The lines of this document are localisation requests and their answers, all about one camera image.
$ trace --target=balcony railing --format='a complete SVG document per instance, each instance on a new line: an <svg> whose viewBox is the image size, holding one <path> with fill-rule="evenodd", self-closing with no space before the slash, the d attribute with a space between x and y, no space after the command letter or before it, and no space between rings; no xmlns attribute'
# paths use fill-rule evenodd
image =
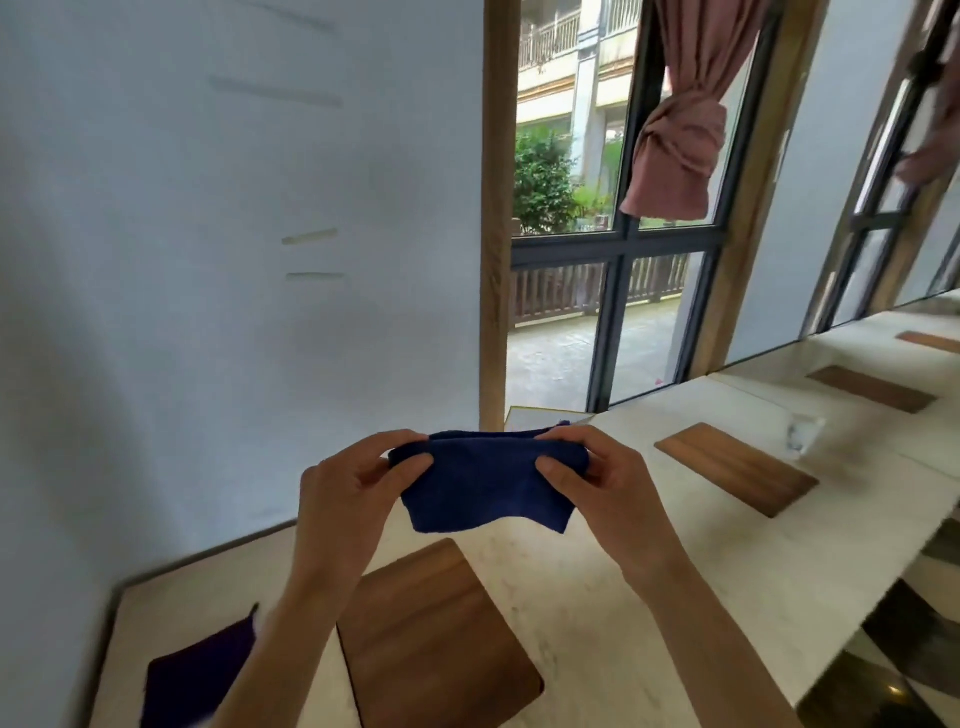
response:
<svg viewBox="0 0 960 728"><path fill-rule="evenodd" d="M577 47L580 10L558 17L550 25L531 28L520 36L520 70L544 65Z"/></svg>
<svg viewBox="0 0 960 728"><path fill-rule="evenodd" d="M631 30L640 22L642 0L612 0L608 5L607 35Z"/></svg>
<svg viewBox="0 0 960 728"><path fill-rule="evenodd" d="M635 260L627 303L655 302L682 293L687 258L684 253ZM597 314L603 297L603 278L603 263L517 271L512 275L512 324L569 314Z"/></svg>

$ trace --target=checkered floor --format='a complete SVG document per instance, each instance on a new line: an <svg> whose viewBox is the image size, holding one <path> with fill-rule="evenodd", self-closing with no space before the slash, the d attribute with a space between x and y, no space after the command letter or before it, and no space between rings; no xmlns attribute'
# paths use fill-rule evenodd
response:
<svg viewBox="0 0 960 728"><path fill-rule="evenodd" d="M960 508L798 713L806 728L960 728Z"/></svg>

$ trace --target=hand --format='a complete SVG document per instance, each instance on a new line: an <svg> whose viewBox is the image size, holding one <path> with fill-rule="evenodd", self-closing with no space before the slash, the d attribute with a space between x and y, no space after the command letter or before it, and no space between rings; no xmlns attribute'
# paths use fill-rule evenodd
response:
<svg viewBox="0 0 960 728"><path fill-rule="evenodd" d="M396 499L433 464L432 455L421 454L391 470L381 455L426 439L409 429L380 432L306 469L287 594L333 592L346 606Z"/></svg>
<svg viewBox="0 0 960 728"><path fill-rule="evenodd" d="M580 509L597 542L641 597L686 562L639 452L592 426L554 427L537 439L565 440L589 450L585 478L552 457L538 458L537 470Z"/></svg>

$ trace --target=outdoor walkway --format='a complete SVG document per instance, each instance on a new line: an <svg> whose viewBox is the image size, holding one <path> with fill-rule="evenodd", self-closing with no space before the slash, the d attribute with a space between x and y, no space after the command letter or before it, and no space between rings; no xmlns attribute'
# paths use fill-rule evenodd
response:
<svg viewBox="0 0 960 728"><path fill-rule="evenodd" d="M666 360L680 298L627 308L612 401L655 389ZM584 316L512 331L507 339L507 410L512 404L583 412L597 318Z"/></svg>

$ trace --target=curtain knot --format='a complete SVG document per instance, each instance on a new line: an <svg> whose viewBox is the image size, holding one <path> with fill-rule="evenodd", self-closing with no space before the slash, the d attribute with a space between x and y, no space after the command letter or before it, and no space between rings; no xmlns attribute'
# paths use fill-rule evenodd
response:
<svg viewBox="0 0 960 728"><path fill-rule="evenodd" d="M720 159L726 127L723 105L704 91L690 89L666 99L650 114L640 141L656 141L684 169L709 179Z"/></svg>

